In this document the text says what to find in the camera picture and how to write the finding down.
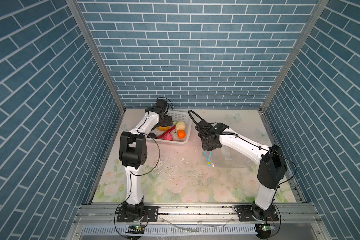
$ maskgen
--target robotic arm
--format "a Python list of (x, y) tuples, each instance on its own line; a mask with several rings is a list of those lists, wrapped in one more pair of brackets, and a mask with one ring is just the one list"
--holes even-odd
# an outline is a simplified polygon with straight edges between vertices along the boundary
[[(192, 110), (189, 110), (188, 113), (196, 124), (195, 129), (202, 139), (204, 151), (221, 148), (223, 156), (226, 160), (229, 160), (231, 156), (228, 147), (231, 147), (249, 157), (259, 166), (257, 178), (260, 181), (260, 186), (258, 194), (252, 203), (252, 213), (254, 218), (259, 221), (266, 219), (271, 210), (278, 184), (288, 169), (285, 159), (281, 157), (283, 156), (281, 148), (277, 145), (268, 147), (254, 142), (221, 122), (212, 126)], [(195, 114), (201, 121), (196, 122), (191, 113)]]
[(141, 190), (141, 168), (147, 160), (147, 143), (145, 136), (157, 126), (171, 126), (172, 117), (168, 112), (167, 101), (158, 98), (153, 107), (145, 110), (145, 116), (130, 132), (122, 132), (120, 136), (119, 159), (127, 174), (127, 199), (121, 209), (130, 220), (143, 217), (144, 201)]

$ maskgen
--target floral tablecloth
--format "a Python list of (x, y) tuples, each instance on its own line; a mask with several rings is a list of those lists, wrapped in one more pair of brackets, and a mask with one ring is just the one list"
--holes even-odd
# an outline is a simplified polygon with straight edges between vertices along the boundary
[[(254, 141), (271, 145), (257, 111), (199, 110), (197, 113), (209, 122), (223, 122)], [(125, 200), (126, 177), (118, 158), (119, 136), (133, 128), (143, 115), (141, 109), (126, 111), (93, 202)], [(219, 149), (212, 151), (211, 167), (207, 166), (201, 140), (192, 128), (185, 146), (160, 144), (158, 166), (142, 177), (144, 202), (252, 202), (259, 186), (257, 166), (234, 150), (231, 150), (234, 160), (226, 161)], [(147, 148), (148, 158), (142, 173), (152, 169), (158, 159), (156, 144), (147, 142)], [(296, 202), (287, 183), (278, 189), (275, 202)]]

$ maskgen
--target red chili pepper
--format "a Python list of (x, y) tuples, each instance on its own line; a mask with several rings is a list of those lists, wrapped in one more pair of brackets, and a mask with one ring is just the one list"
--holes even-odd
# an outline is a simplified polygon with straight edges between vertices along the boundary
[(163, 138), (163, 136), (166, 133), (172, 132), (173, 129), (175, 129), (176, 125), (174, 125), (173, 127), (171, 127), (170, 129), (168, 129), (167, 131), (165, 131), (163, 134), (161, 134), (160, 136), (157, 137), (157, 139)]

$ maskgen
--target brick wallpaper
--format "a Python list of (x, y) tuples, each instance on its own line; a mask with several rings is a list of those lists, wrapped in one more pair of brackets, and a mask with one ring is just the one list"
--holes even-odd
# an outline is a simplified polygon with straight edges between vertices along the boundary
[(67, 236), (119, 115), (64, 0), (0, 0), (0, 240)]
[(330, 0), (266, 115), (332, 239), (360, 239), (360, 0)]
[(79, 0), (127, 108), (259, 108), (317, 0)]

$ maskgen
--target white arm segment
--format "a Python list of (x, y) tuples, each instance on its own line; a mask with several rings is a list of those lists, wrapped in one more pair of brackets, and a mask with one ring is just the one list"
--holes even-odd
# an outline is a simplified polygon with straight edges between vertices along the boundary
[[(158, 123), (159, 118), (158, 114), (154, 112), (146, 112), (143, 119), (137, 124), (137, 126), (132, 129), (130, 132), (133, 134), (145, 133), (148, 134), (152, 128)], [(130, 144), (131, 147), (135, 147), (136, 143)], [(127, 174), (127, 196), (129, 199), (127, 200), (128, 204), (139, 204), (143, 198), (143, 192), (141, 190), (141, 177), (135, 176), (141, 175), (142, 165), (135, 169), (134, 167), (126, 166), (125, 172)]]
[[(223, 132), (235, 132), (233, 129), (228, 128), (224, 130)], [(264, 149), (268, 149), (268, 146), (260, 144), (258, 142), (254, 142), (240, 134), (237, 134), (242, 139), (245, 139), (248, 142), (253, 143), (256, 146), (261, 146)], [(252, 161), (254, 161), (258, 166), (260, 164), (260, 161), (262, 159), (261, 155), (266, 154), (268, 151), (261, 150), (258, 147), (253, 146), (252, 144), (243, 141), (242, 139), (234, 136), (234, 135), (220, 135), (220, 143), (223, 145), (221, 148), (222, 153), (226, 160), (230, 160), (230, 154), (229, 151), (224, 148), (224, 146), (231, 147), (235, 149), (236, 151), (242, 153), (243, 155), (249, 157)], [(255, 198), (255, 204), (258, 205), (263, 210), (266, 210), (269, 208), (269, 206), (272, 204), (273, 195), (276, 192), (275, 189), (269, 189), (262, 185), (260, 183), (257, 196)]]

